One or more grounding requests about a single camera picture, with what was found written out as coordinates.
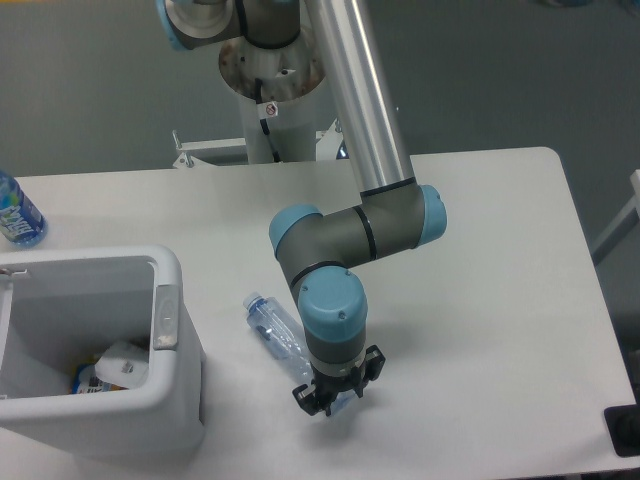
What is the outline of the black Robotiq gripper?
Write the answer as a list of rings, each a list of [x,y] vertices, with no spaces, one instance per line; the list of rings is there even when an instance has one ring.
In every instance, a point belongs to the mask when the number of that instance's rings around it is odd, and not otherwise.
[[[341,392],[353,392],[362,398],[369,383],[376,381],[384,368],[386,357],[377,345],[369,346],[364,360],[354,366],[345,375],[327,375],[315,367],[313,384],[302,384],[292,390],[298,406],[309,416],[324,413],[332,415],[332,404]]]

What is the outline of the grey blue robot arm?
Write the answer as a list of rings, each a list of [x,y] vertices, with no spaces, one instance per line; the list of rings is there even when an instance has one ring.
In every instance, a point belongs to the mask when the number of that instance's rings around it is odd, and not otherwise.
[[[366,340],[368,301],[357,267],[440,238],[447,215],[421,184],[391,108],[363,1],[160,1],[169,43],[219,49],[250,163],[315,160],[313,106],[328,91],[355,193],[332,211],[300,202],[269,225],[273,255],[301,320],[310,376],[293,392],[309,415],[362,395],[385,358]]]

